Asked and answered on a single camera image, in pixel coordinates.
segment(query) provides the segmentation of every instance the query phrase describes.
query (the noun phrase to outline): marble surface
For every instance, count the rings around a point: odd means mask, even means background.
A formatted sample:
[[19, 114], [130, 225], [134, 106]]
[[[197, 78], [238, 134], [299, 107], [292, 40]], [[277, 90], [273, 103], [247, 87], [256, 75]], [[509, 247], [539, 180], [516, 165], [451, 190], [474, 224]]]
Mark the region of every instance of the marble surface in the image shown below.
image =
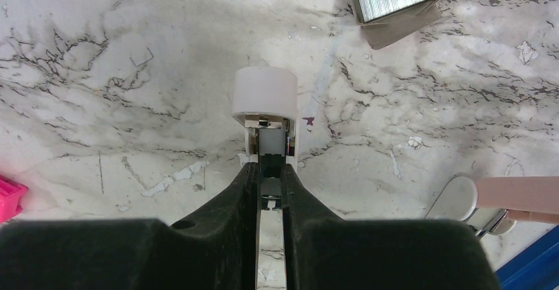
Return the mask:
[[[455, 175], [559, 175], [555, 1], [442, 0], [373, 51], [350, 0], [0, 0], [0, 174], [30, 187], [17, 219], [172, 223], [240, 169], [231, 83], [271, 65], [299, 77], [307, 188], [344, 218], [422, 218]], [[483, 244], [497, 268], [550, 228]], [[282, 288], [277, 212], [260, 248]]]

